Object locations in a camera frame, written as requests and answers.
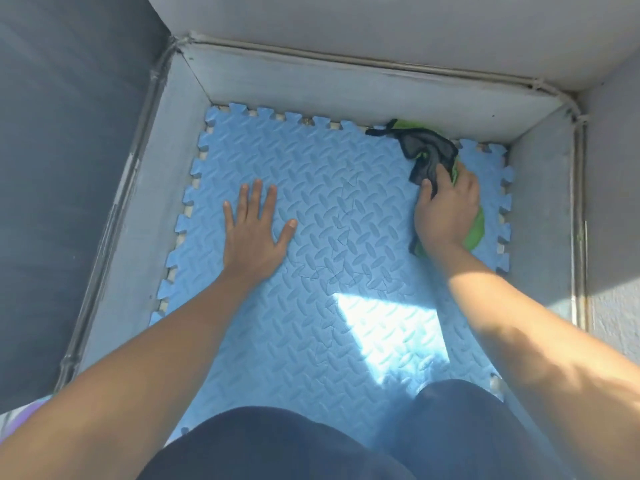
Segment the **person's right hand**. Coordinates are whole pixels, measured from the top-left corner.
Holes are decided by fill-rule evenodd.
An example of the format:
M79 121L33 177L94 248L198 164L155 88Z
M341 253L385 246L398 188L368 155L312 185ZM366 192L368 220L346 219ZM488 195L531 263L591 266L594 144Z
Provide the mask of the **person's right hand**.
M450 249L463 249L481 203L479 181L458 161L458 179L452 185L441 164L436 167L438 190L427 208L414 211L414 227L433 260L441 260Z

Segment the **person's left hand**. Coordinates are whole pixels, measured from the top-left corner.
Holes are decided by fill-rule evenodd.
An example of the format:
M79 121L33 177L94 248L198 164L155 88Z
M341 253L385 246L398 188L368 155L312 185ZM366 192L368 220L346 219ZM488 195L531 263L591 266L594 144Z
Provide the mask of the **person's left hand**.
M279 236L275 238L273 233L277 187L268 186L266 198L261 199L260 220L253 224L249 223L251 191L252 185L241 185L237 205L233 209L236 229L231 236L225 234L220 275L223 281L238 282L245 289L253 289L271 277L283 263L288 250L276 249Z

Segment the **green and black cloth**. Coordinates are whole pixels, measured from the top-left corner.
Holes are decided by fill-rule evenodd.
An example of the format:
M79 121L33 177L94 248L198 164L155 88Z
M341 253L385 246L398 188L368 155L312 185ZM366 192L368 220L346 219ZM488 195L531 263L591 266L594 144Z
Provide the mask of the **green and black cloth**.
M431 198L438 190L436 167L441 164L452 181L458 179L458 161L460 152L452 140L435 130L419 126L407 120L393 119L380 128L368 128L364 131L372 137L390 137L395 139L407 161L413 163L409 181L420 187L427 179L431 183ZM485 234L484 209L478 206L476 217L463 245L468 251L473 251L480 244ZM420 238L416 235L409 247L410 253L419 258L428 258Z

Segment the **person's left forearm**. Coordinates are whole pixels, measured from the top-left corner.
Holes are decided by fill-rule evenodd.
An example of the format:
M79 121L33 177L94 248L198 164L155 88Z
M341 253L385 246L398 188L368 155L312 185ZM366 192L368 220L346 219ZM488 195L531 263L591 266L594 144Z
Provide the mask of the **person's left forearm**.
M0 480L135 480L202 387L266 272L228 268L85 370L0 445Z

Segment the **person's right forearm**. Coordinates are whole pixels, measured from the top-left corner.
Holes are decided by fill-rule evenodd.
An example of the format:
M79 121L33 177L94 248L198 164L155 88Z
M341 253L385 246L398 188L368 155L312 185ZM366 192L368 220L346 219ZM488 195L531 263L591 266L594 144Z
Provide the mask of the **person's right forearm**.
M424 245L485 354L579 480L640 480L640 366L455 242Z

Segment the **blue foam puzzle mat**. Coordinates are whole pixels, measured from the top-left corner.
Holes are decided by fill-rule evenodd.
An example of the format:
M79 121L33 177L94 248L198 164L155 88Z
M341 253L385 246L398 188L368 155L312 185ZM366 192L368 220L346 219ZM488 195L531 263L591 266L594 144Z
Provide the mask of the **blue foam puzzle mat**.
M351 121L233 103L205 122L150 324L220 274L222 206L236 206L241 184L277 186L275 237L291 219L298 227L233 319L171 442L219 413L272 406L373 446L432 382L462 379L502 397L438 272L412 254L418 187L398 141Z

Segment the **person's left leg dark trousers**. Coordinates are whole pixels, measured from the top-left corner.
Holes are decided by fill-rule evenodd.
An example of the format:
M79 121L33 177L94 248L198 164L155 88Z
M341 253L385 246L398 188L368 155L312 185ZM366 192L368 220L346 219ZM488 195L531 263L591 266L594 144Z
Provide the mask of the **person's left leg dark trousers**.
M416 480L390 456L279 408L245 406L160 450L137 480Z

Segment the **person's leg dark trousers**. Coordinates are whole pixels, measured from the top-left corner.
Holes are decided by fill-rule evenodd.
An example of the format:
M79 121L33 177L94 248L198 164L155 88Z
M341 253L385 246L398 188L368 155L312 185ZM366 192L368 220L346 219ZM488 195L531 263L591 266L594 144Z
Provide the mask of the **person's leg dark trousers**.
M160 450L137 480L416 480L390 456L279 408L245 406Z
M567 480L506 405L460 379L418 393L389 453L418 480Z

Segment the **person's right leg dark trousers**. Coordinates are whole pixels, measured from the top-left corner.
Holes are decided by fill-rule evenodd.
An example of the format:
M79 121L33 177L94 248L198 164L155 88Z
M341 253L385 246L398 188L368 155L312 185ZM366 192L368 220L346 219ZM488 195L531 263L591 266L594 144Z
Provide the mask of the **person's right leg dark trousers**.
M389 453L418 480L567 480L506 405L460 379L418 393Z

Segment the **purple patterned cloth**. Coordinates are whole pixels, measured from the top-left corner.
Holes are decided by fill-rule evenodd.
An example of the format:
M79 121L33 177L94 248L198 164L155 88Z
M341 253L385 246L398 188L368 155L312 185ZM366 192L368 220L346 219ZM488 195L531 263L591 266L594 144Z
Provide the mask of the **purple patterned cloth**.
M14 410L0 414L0 444L11 436L34 412L52 398L47 395Z

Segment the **grey wall conduit pipe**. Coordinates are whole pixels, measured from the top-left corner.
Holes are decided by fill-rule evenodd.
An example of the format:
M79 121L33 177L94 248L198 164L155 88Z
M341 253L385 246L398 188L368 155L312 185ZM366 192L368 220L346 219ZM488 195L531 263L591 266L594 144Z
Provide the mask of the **grey wall conduit pipe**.
M514 88L523 88L524 90L543 93L549 97L557 99L562 104L567 105L573 118L578 121L579 124L586 125L589 122L588 113L584 112L575 96L547 82L544 78L539 77L523 77L494 72L388 61L370 57L327 54L313 50L277 47L247 41L214 38L194 31L189 31L187 35L181 37L172 36L171 40L172 44L177 49L203 47L208 50L227 50L235 54L251 54L264 59L290 61L300 64L341 64L353 68L366 68L398 73L419 74L430 77L453 78L476 83L499 84Z
M572 322L589 332L588 231L586 221L586 127L588 116L572 116L573 146L570 167L572 239Z
M172 56L181 43L181 40L176 36L170 36L166 47L149 72L149 84L129 154L100 238L76 324L67 350L60 361L59 375L52 395L58 394L79 373L92 323L106 287L109 268L122 228L123 215L137 179L141 156L147 145L157 107L162 97Z

